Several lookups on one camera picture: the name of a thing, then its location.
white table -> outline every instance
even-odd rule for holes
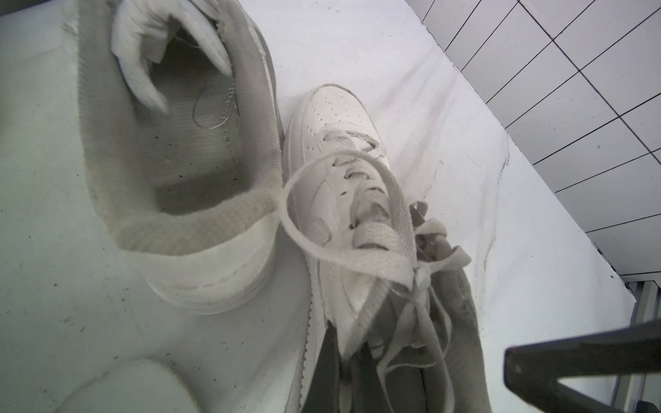
[[[270,46],[285,125],[314,86],[352,89],[408,194],[473,257],[494,412],[535,410],[502,384],[508,346],[628,325],[631,294],[404,0],[243,3]],[[52,411],[114,364],[152,357],[205,411],[281,412],[307,321],[302,255],[279,233],[268,285],[221,315],[151,292],[88,199],[75,27],[72,0],[0,19],[0,410]],[[573,383],[601,400],[613,386]]]

shoelace loop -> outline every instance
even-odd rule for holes
[[[380,175],[388,193],[388,196],[379,199],[378,203],[387,200],[390,225],[374,221],[358,223],[354,233],[354,248],[351,249],[333,250],[313,243],[296,228],[287,209],[289,194],[292,192],[294,185],[301,180],[304,174],[330,158],[334,158],[335,161],[338,159],[345,161],[349,158],[365,161],[369,164],[369,169],[375,169]],[[352,168],[356,172],[368,169],[362,168],[360,164],[353,164]],[[368,190],[367,188],[369,188],[369,184],[364,184],[360,188],[361,192],[354,194],[356,203],[365,200],[362,194]],[[443,260],[418,261],[415,242],[416,235],[427,235],[432,238],[445,236],[444,227],[436,220],[429,220],[414,229],[408,204],[393,173],[384,164],[370,156],[369,153],[351,149],[333,151],[303,165],[284,186],[282,195],[278,200],[278,208],[283,228],[306,253],[347,270],[390,281],[392,290],[406,299],[406,304],[397,319],[393,337],[377,364],[377,372],[382,380],[382,385],[385,388],[385,376],[394,368],[390,366],[390,363],[395,359],[395,356],[404,347],[414,344],[412,342],[413,337],[419,336],[438,367],[440,367],[443,375],[442,385],[445,387],[444,412],[452,412],[454,409],[454,392],[444,359],[450,341],[451,320],[430,286],[432,274],[461,269],[468,264],[470,259],[461,248],[457,247]],[[370,245],[372,247],[356,249],[356,245]],[[441,331],[439,332],[436,331],[430,316],[432,307],[440,318]]]

tiled wall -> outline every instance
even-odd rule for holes
[[[615,270],[661,272],[661,0],[407,1]]]

white sneaker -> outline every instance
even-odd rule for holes
[[[165,118],[131,96],[110,52],[113,3],[79,2],[79,119],[94,207],[163,299],[203,314],[232,309],[265,284],[278,228],[282,127],[268,48],[236,0],[214,2],[234,78],[180,32],[151,71],[170,104]]]
[[[470,259],[441,223],[424,221],[424,203],[405,202],[362,103],[338,85],[315,89],[292,118],[284,164],[282,225],[312,284],[300,406],[331,322],[344,361],[369,343],[393,411],[490,412],[461,269]],[[340,386],[345,408],[350,388]]]

grout line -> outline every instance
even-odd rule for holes
[[[574,67],[576,68],[576,70],[578,70],[578,72],[581,74],[581,76],[583,76],[583,79],[585,79],[586,82],[588,82],[588,84],[594,89],[594,91],[597,92],[597,94],[603,99],[603,101],[606,102],[606,104],[608,105],[608,107],[611,108],[611,110],[612,110],[613,112],[615,112],[615,114],[617,115],[617,118],[620,119],[620,120],[624,123],[624,125],[627,127],[627,129],[629,129],[629,131],[631,131],[631,133],[633,133],[633,135],[636,137],[636,139],[638,139],[638,142],[640,142],[641,145],[642,145],[642,146],[643,146],[648,152],[651,153],[652,151],[650,151],[650,148],[648,148],[647,145],[645,145],[645,142],[643,142],[642,139],[638,137],[638,135],[636,134],[636,132],[634,132],[633,129],[631,129],[631,126],[629,126],[629,124],[628,124],[624,119],[622,119],[622,116],[621,116],[619,113],[617,113],[617,111],[615,110],[615,108],[613,107],[613,105],[611,105],[610,102],[608,102],[608,100],[606,100],[606,98],[603,97],[602,93],[599,92],[599,90],[598,90],[598,89],[592,84],[592,82],[588,79],[588,77],[585,76],[585,73],[583,73],[583,72],[578,68],[578,66],[574,63],[574,61],[571,60],[571,59],[569,58],[569,56],[567,56],[567,54],[564,52],[564,50],[560,49],[560,46],[558,46],[558,45],[555,43],[555,40],[553,40],[553,44],[555,44],[556,47],[558,47],[558,49],[559,49],[559,50],[563,53],[563,55],[567,58],[567,60],[569,60],[569,62],[570,62],[571,64],[574,65]],[[654,159],[656,159],[656,161],[659,162],[659,164],[661,165],[661,161],[659,161],[656,157],[654,157]]]
[[[627,113],[631,112],[631,111],[634,110],[634,109],[639,108],[640,106],[646,104],[647,102],[649,102],[649,101],[652,100],[653,98],[658,97],[659,95],[661,95],[661,93],[657,93],[656,95],[654,95],[654,96],[652,96],[651,98],[647,99],[647,100],[644,101],[643,103],[637,104],[636,106],[632,107],[631,109],[629,109],[628,111],[624,112],[624,113],[623,113],[622,115],[620,115],[620,116],[624,116],[624,115],[626,115]]]
[[[459,32],[461,32],[461,29],[466,25],[466,22],[471,18],[471,16],[473,15],[473,12],[475,12],[475,10],[477,9],[477,6],[479,6],[480,3],[482,3],[482,0],[477,1],[477,4],[475,5],[475,7],[473,7],[473,10],[471,10],[471,14],[468,15],[468,17],[466,18],[466,20],[464,20],[464,22],[461,25],[461,27],[459,28],[459,30],[455,33],[452,40],[450,40],[450,43],[446,47],[446,51],[447,51],[447,49],[450,49],[450,46],[452,45],[452,42],[454,42],[454,40],[457,38],[457,35],[459,35]]]
[[[585,66],[583,66],[580,70],[585,69],[587,66],[589,66],[590,63],[592,63],[593,61],[597,60],[602,54],[606,53],[606,52],[608,51],[608,49],[612,48],[612,47],[613,47],[614,45],[616,45],[620,40],[622,40],[622,39],[624,39],[625,37],[627,37],[627,35],[628,35],[629,33],[631,33],[632,31],[636,30],[636,28],[637,28],[638,26],[640,26],[642,23],[644,23],[645,20],[647,20],[647,19],[649,19],[650,17],[654,16],[654,14],[656,14],[656,12],[658,12],[659,10],[661,10],[661,7],[659,7],[658,9],[656,9],[651,15],[645,17],[640,23],[636,24],[636,26],[634,26],[634,28],[632,28],[630,31],[626,32],[626,33],[624,34],[624,36],[622,36],[622,37],[620,37],[619,39],[617,39],[617,40],[615,41],[615,43],[613,43],[612,45],[608,46],[608,47],[606,48],[606,50],[604,50],[603,52],[599,53],[599,54],[597,55],[597,57],[595,57],[594,59],[590,60],[590,61],[589,61]]]
[[[593,233],[594,231],[601,231],[602,229],[612,228],[612,227],[616,227],[616,226],[618,226],[618,225],[628,224],[628,223],[630,223],[630,222],[636,222],[636,221],[641,221],[641,220],[643,220],[643,219],[648,219],[648,218],[658,217],[659,215],[661,215],[661,213],[655,213],[654,215],[650,215],[650,216],[648,216],[648,217],[642,217],[642,218],[638,218],[638,219],[632,219],[632,220],[630,220],[630,221],[622,222],[622,223],[615,224],[615,225],[608,225],[607,227],[604,227],[604,228],[593,229],[592,231],[585,231],[585,233],[586,233],[586,234],[587,234],[587,233]]]
[[[585,7],[585,9],[583,9],[583,10],[578,14],[578,16],[582,15],[583,12],[584,12],[585,10],[587,10],[588,7],[590,7],[590,6],[592,5],[592,3],[594,3],[595,1],[596,1],[596,0],[592,0],[592,2],[590,2],[590,4],[587,5],[587,6]],[[528,11],[528,9],[527,9],[523,4],[521,4],[521,1],[520,1],[520,0],[517,0],[517,4],[520,4],[521,7],[524,8],[525,12],[528,13],[528,15],[531,17],[531,19],[533,19],[533,20],[535,21],[535,23],[537,23],[537,25],[538,25],[538,26],[544,31],[544,33],[546,33],[546,35],[549,37],[549,39],[551,39],[551,41],[549,42],[549,44],[553,43],[553,44],[555,45],[555,47],[557,47],[558,49],[560,49],[560,47],[555,43],[555,38],[552,38],[551,35],[549,35],[549,33],[548,33],[548,32],[542,27],[542,25],[541,25],[541,24],[537,21],[537,19],[535,19],[535,17],[534,17],[529,11]],[[567,28],[568,28],[568,27],[574,22],[574,20],[570,21],[569,24],[566,25],[566,26],[564,27],[564,29],[562,29],[562,30],[560,31],[560,33],[558,33],[558,36],[560,36],[560,35],[561,35],[561,34],[562,34],[562,33],[563,33],[563,32],[564,32],[564,31],[565,31],[565,30],[566,30],[566,29],[567,29]],[[541,53],[545,48],[549,47],[549,44],[547,44],[546,46],[544,46],[544,48],[543,48],[539,53]],[[539,55],[539,53],[536,54],[536,55],[535,55],[535,56],[534,56],[534,57],[533,57],[528,63],[526,63],[525,66],[528,66],[528,65],[529,65],[529,64],[535,59],[535,57],[537,57],[537,56]],[[521,68],[521,70],[519,70],[518,72],[516,72],[516,75],[518,75],[519,73],[521,73],[521,71],[522,71],[523,69],[525,69],[525,66],[523,66],[523,67]],[[573,66],[576,68],[576,73],[578,73],[578,72],[579,72],[579,69],[576,67],[576,65],[573,64]],[[576,76],[576,73],[574,73],[573,75],[571,75],[571,76],[569,77],[569,79],[571,79],[571,78],[573,78],[574,76]],[[498,93],[499,93],[499,92],[500,92],[505,86],[507,86],[509,82],[511,82],[512,80],[514,80],[514,77],[516,77],[516,75],[514,75],[510,80],[508,80],[507,83],[505,83],[505,85],[504,85],[503,87],[501,87],[501,88],[498,90],[498,92],[496,92],[496,94],[494,94],[493,96],[491,96],[491,97],[489,98],[489,100],[488,100],[486,103],[488,104],[488,103],[491,101],[491,99],[493,99],[494,97],[496,97],[496,95],[497,95],[497,94],[498,94]],[[567,80],[565,80],[564,82],[562,82],[557,88],[553,89],[549,94],[555,92],[560,86],[564,85],[569,79],[567,79]],[[542,100],[546,99],[546,98],[549,96],[549,94],[547,94],[546,96],[544,96],[539,102],[535,103],[533,106],[530,106],[530,107],[529,107],[529,108],[528,108],[523,114],[521,114],[521,116],[523,116],[523,115],[525,115],[526,113],[528,113],[532,108],[534,108],[535,106],[537,106]],[[519,116],[519,117],[516,118],[513,122],[511,122],[509,125],[507,125],[507,126],[505,127],[505,129],[509,128],[514,122],[516,122],[517,120],[519,120],[519,118],[521,118],[521,116]]]
[[[427,15],[428,15],[429,12],[432,10],[432,7],[434,6],[434,3],[435,3],[435,2],[436,2],[436,0],[434,0],[434,1],[432,2],[432,4],[429,6],[429,9],[427,10],[427,13],[424,13],[424,17],[423,17],[422,20],[420,21],[422,24],[424,24],[424,19],[427,18]]]
[[[632,272],[632,273],[630,273],[630,274],[619,274],[619,276],[620,276],[620,277],[623,277],[623,276],[643,276],[643,275],[645,275],[645,274],[657,274],[657,273],[660,273],[660,272],[661,272],[661,268],[659,269],[659,271]]]
[[[611,105],[611,104],[608,102],[608,100],[606,100],[606,98],[603,97],[602,93],[599,92],[599,91],[597,90],[597,88],[595,88],[595,86],[594,86],[594,85],[592,84],[592,82],[588,79],[588,77],[585,76],[585,73],[581,72],[580,70],[579,70],[578,72],[583,76],[583,78],[584,78],[585,80],[587,80],[587,82],[590,84],[590,86],[592,86],[592,88],[594,89],[594,91],[597,92],[597,94],[598,94],[599,96],[601,96],[601,98],[603,99],[603,101],[606,102],[606,104],[607,104],[607,105],[613,110],[613,112],[615,112],[615,114],[617,115],[617,118],[620,119],[620,120],[624,123],[624,125],[627,127],[627,129],[629,129],[629,131],[631,131],[631,133],[633,133],[633,135],[636,137],[636,139],[638,139],[638,142],[640,142],[641,145],[642,145],[645,149],[647,149],[648,152],[652,152],[652,151],[650,151],[650,148],[648,148],[647,145],[645,145],[645,142],[643,142],[642,139],[638,137],[638,135],[636,134],[636,132],[634,132],[633,129],[631,129],[631,126],[629,126],[629,124],[628,124],[627,122],[625,122],[624,119],[622,119],[622,116],[620,116],[620,115],[617,113],[617,111],[615,110],[615,108],[613,107],[613,105]]]
[[[510,123],[509,125],[507,125],[507,126],[505,127],[505,129],[507,129],[507,128],[509,128],[510,126],[514,125],[514,122],[516,122],[517,120],[521,119],[525,114],[527,114],[528,112],[530,112],[530,111],[532,110],[532,108],[534,108],[534,107],[537,106],[538,104],[542,103],[542,100],[544,100],[544,99],[546,99],[547,97],[551,96],[551,94],[552,94],[553,92],[555,92],[555,91],[557,91],[558,89],[560,89],[560,87],[561,87],[562,85],[564,85],[565,83],[569,82],[569,81],[570,81],[574,76],[576,76],[577,74],[578,74],[578,72],[576,72],[576,73],[574,73],[573,75],[571,75],[571,76],[569,77],[569,79],[567,79],[566,81],[562,82],[557,88],[553,89],[551,92],[549,92],[549,94],[547,94],[547,95],[544,96],[542,99],[540,99],[539,102],[535,103],[533,106],[530,106],[530,107],[529,107],[524,113],[522,113],[518,118],[516,118],[515,120],[513,120],[512,123]]]
[[[514,3],[514,6],[512,6],[512,8],[510,9],[510,11],[508,11],[507,14],[505,15],[505,17],[502,18],[502,20],[500,21],[500,23],[498,23],[498,26],[496,26],[496,28],[494,29],[494,31],[492,31],[491,34],[489,34],[489,36],[486,38],[486,40],[484,41],[484,43],[482,43],[482,44],[480,45],[480,47],[479,47],[479,48],[477,49],[477,51],[471,56],[471,58],[468,60],[468,62],[466,62],[466,64],[461,68],[461,71],[463,71],[463,70],[466,68],[466,66],[468,66],[468,64],[471,62],[471,60],[473,60],[473,58],[475,57],[475,55],[477,55],[478,52],[482,49],[482,47],[483,47],[483,46],[489,41],[489,39],[491,38],[491,36],[493,36],[493,34],[496,32],[496,30],[498,30],[498,28],[500,27],[500,25],[505,21],[505,19],[507,18],[507,16],[510,15],[510,13],[512,12],[512,10],[514,10],[514,7],[516,7],[517,4],[519,4],[518,1],[517,1],[516,3]]]
[[[568,147],[569,145],[572,145],[573,143],[576,143],[576,142],[580,141],[581,139],[583,139],[583,138],[586,137],[587,135],[590,135],[592,132],[596,132],[596,131],[598,131],[599,129],[603,128],[604,126],[608,125],[609,123],[611,123],[611,122],[613,122],[613,121],[616,121],[617,119],[619,119],[619,118],[613,118],[613,119],[609,120],[608,122],[604,123],[603,125],[597,127],[596,129],[591,130],[591,131],[589,131],[588,133],[586,133],[585,135],[579,137],[577,140],[572,141],[572,142],[570,142],[570,143],[567,143],[565,146],[561,147],[561,148],[558,149],[557,151],[555,151],[555,152],[553,152],[553,153],[551,153],[551,154],[549,154],[549,155],[546,155],[546,156],[543,157],[542,159],[540,159],[540,160],[538,160],[537,162],[533,163],[533,166],[535,166],[536,164],[540,163],[540,162],[543,161],[544,159],[550,157],[551,155],[555,155],[556,153],[562,151],[564,148]]]
[[[546,33],[546,35],[549,37],[549,39],[553,40],[553,38],[551,37],[551,35],[549,34],[549,32],[547,32],[546,29],[542,27],[542,25],[537,21],[537,19],[535,19],[535,16],[533,16],[533,15],[528,11],[528,9],[524,6],[524,4],[521,3],[521,0],[516,0],[516,2],[519,3],[519,4],[521,5],[521,7],[524,8],[525,12],[528,13],[528,15],[529,15],[529,16],[535,21],[535,23],[537,23],[537,25],[538,25],[538,26],[544,31],[544,33]]]
[[[585,181],[587,181],[588,179],[592,179],[592,178],[594,178],[595,176],[599,176],[599,175],[601,175],[601,174],[605,174],[605,173],[608,172],[609,170],[613,170],[613,169],[615,169],[615,168],[619,168],[619,167],[621,167],[622,165],[624,165],[624,164],[626,164],[626,163],[633,162],[633,161],[635,161],[636,159],[640,159],[640,158],[642,158],[642,157],[646,157],[646,156],[649,155],[649,154],[650,154],[649,152],[648,152],[648,153],[643,153],[641,156],[635,157],[634,159],[630,159],[630,160],[628,160],[627,162],[622,162],[622,163],[619,164],[619,165],[615,165],[615,166],[612,167],[612,168],[608,168],[608,169],[606,169],[605,171],[602,171],[602,172],[599,172],[598,174],[592,175],[592,176],[589,177],[589,178],[585,178],[584,180],[580,180],[580,181],[578,181],[578,182],[575,183],[575,184],[571,184],[570,186],[566,186],[566,187],[564,187],[563,189],[559,189],[559,190],[555,191],[554,194],[557,194],[557,193],[560,192],[560,191],[564,191],[564,190],[566,190],[567,188],[571,188],[571,187],[574,186],[574,185],[578,185],[578,184],[580,184],[581,182],[585,182]]]
[[[567,30],[567,28],[568,28],[569,26],[571,26],[572,23],[573,23],[576,19],[578,19],[578,18],[580,17],[580,15],[582,15],[582,14],[585,12],[585,10],[588,9],[588,7],[592,6],[592,3],[594,3],[595,1],[597,1],[597,0],[592,0],[592,1],[590,2],[590,4],[587,5],[587,6],[585,7],[585,9],[581,10],[581,12],[578,14],[578,16],[574,17],[574,18],[572,19],[572,21],[570,21],[569,24],[566,25],[566,26],[564,27],[564,29],[560,30],[560,32],[559,32],[559,33],[553,38],[553,40],[557,39],[558,36],[560,36],[565,30]]]
[[[537,54],[534,55],[533,58],[530,59],[530,61],[529,61],[528,63],[526,63],[526,64],[525,64],[525,65],[524,65],[524,66],[523,66],[518,72],[516,72],[516,74],[515,74],[514,76],[512,76],[512,77],[510,78],[510,80],[507,81],[507,83],[505,83],[500,89],[498,89],[498,92],[494,93],[494,95],[491,96],[491,97],[489,98],[489,100],[486,102],[486,104],[489,104],[489,102],[491,101],[491,99],[493,99],[494,97],[496,97],[496,95],[497,95],[498,93],[500,93],[500,91],[501,91],[502,89],[504,89],[505,86],[509,85],[510,82],[514,80],[514,78],[516,77],[516,75],[518,75],[519,73],[521,73],[521,72],[522,72],[522,71],[523,71],[523,70],[524,70],[524,69],[525,69],[530,63],[532,63],[532,61],[535,60],[535,57],[539,56],[539,54],[540,54],[541,52],[543,52],[544,50],[546,50],[546,48],[549,47],[549,44],[551,44],[551,43],[553,43],[552,40],[551,40],[546,46],[544,46],[539,52],[537,52]]]

